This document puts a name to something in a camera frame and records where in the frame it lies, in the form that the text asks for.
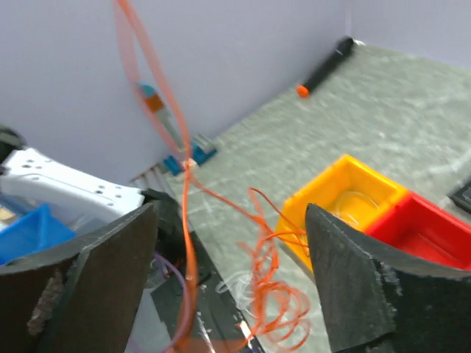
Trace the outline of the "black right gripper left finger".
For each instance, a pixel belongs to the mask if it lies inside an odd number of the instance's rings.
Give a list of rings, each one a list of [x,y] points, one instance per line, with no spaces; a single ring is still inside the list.
[[[158,233],[146,204],[1,267],[2,352],[123,352]]]

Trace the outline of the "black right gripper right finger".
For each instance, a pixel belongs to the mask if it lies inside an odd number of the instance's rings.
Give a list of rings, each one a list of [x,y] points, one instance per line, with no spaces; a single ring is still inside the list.
[[[468,352],[470,273],[406,254],[315,204],[305,214],[333,352]]]

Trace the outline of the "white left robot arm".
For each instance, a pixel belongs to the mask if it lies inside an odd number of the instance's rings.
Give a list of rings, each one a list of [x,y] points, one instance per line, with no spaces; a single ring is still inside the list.
[[[28,147],[5,125],[1,125],[1,192],[60,205],[107,223],[144,203],[141,189],[63,165]]]

